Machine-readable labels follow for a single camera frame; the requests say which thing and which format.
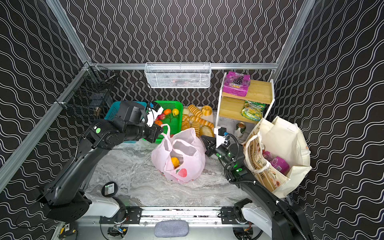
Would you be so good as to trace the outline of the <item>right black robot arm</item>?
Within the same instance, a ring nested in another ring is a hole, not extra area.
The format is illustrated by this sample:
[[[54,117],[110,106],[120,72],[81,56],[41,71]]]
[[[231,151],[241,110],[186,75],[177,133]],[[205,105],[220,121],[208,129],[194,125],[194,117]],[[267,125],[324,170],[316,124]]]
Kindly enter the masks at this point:
[[[272,240],[312,240],[314,237],[304,211],[280,200],[256,179],[246,166],[243,146],[237,139],[228,147],[217,145],[214,137],[202,136],[208,157],[217,156],[230,184],[250,198],[234,207],[236,221],[255,224]]]

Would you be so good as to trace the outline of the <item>floral canvas tote bag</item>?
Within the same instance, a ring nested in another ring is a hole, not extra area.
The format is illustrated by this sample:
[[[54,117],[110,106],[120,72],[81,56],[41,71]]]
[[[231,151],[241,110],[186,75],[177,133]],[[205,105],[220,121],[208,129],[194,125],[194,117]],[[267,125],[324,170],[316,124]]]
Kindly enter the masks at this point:
[[[256,179],[282,199],[295,190],[312,169],[311,151],[302,130],[280,117],[272,122],[261,119],[245,142],[245,165]],[[286,175],[277,171],[263,157],[263,151],[284,159],[290,170]]]

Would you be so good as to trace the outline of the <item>pink peach plastic bag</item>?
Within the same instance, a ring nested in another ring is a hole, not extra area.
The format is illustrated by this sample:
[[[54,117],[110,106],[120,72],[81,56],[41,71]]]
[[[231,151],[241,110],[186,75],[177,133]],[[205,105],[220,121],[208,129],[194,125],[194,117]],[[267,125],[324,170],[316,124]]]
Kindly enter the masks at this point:
[[[173,136],[170,130],[161,134],[162,142],[152,151],[151,161],[167,180],[186,184],[196,180],[206,164],[205,147],[196,137],[194,129],[181,131]],[[174,168],[171,158],[180,160],[180,166]]]

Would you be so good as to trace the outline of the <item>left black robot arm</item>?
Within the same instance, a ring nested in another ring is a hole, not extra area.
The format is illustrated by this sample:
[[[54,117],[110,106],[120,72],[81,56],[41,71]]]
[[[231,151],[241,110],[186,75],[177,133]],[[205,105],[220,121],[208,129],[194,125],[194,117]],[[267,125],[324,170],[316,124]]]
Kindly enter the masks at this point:
[[[115,146],[140,139],[154,143],[164,131],[155,124],[162,112],[163,108],[156,102],[144,107],[129,101],[120,103],[112,120],[95,120],[81,137],[74,156],[41,190],[38,202],[43,205],[44,216],[66,223],[88,216],[121,221],[125,210],[121,201],[86,194],[81,185]]]

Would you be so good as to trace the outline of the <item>yellow pear fruit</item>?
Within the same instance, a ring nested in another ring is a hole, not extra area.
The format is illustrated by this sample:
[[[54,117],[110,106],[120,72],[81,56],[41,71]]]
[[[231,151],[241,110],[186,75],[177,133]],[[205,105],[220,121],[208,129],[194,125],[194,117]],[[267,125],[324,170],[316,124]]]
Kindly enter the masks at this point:
[[[178,168],[178,167],[180,166],[180,160],[179,160],[178,158],[176,158],[176,157],[172,157],[172,158],[171,158],[171,161],[172,161],[172,164],[173,164],[173,166],[174,166],[175,169]]]

